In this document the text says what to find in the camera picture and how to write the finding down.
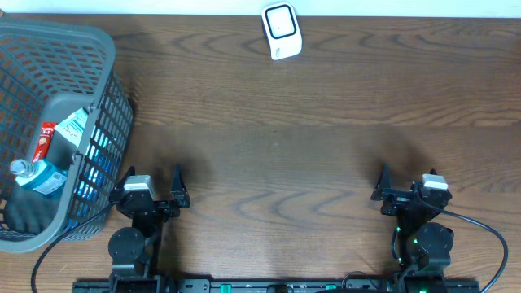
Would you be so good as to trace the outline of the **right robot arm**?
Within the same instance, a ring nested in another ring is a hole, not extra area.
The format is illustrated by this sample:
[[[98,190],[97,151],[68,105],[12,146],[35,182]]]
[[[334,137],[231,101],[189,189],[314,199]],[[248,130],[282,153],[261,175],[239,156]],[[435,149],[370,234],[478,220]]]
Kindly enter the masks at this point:
[[[383,203],[383,215],[397,219],[391,248],[400,272],[392,277],[393,289],[446,292],[443,271],[451,263],[453,231],[433,221],[452,198],[444,177],[432,169],[408,190],[397,190],[385,164],[370,198]]]

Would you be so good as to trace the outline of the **blue Oreo cookie pack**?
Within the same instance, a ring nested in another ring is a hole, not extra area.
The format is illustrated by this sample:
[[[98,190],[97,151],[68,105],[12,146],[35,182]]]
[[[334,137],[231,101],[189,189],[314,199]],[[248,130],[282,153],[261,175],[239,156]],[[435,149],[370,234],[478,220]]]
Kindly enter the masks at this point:
[[[71,230],[83,220],[91,218],[103,209],[103,189],[113,174],[114,164],[114,133],[110,133],[114,126],[108,121],[103,126],[95,127],[92,134],[93,142],[86,151],[89,160],[80,171],[80,178],[72,188],[72,206],[70,212],[73,219],[68,219],[63,231]]]

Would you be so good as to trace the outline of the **blue mouthwash bottle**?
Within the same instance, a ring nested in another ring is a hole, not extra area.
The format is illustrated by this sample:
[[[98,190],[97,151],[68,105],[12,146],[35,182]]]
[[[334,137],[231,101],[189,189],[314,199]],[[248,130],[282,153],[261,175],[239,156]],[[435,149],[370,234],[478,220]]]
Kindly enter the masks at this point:
[[[67,171],[56,167],[48,160],[31,163],[17,159],[11,162],[10,171],[22,189],[34,191],[46,198],[60,195],[68,179]]]

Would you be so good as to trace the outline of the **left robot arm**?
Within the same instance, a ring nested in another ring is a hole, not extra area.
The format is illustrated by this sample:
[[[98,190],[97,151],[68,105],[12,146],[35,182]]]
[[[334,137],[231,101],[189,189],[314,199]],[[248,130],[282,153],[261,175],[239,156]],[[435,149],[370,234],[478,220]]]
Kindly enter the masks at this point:
[[[169,293],[177,284],[167,273],[157,269],[163,226],[180,216],[190,206],[181,167],[176,166],[170,197],[155,198],[155,187],[149,175],[137,175],[130,167],[109,195],[109,202],[129,218],[130,227],[117,230],[110,238],[108,252],[112,258],[109,291]]]

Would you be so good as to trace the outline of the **white green wipes pack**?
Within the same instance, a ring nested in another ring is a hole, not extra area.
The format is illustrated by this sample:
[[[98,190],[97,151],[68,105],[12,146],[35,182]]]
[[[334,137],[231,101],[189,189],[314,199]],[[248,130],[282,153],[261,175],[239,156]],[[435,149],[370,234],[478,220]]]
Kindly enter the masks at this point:
[[[87,111],[84,108],[80,108],[58,123],[55,126],[55,132],[78,148],[85,131],[88,116]]]

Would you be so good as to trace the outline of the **red coffee stick sachet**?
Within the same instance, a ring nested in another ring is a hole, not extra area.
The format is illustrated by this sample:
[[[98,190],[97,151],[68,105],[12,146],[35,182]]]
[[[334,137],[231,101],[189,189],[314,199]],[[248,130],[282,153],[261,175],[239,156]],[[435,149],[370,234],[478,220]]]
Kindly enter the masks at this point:
[[[54,137],[56,126],[57,124],[53,122],[44,122],[42,124],[41,132],[39,134],[36,149],[32,158],[33,163],[46,158],[50,149],[52,138]]]

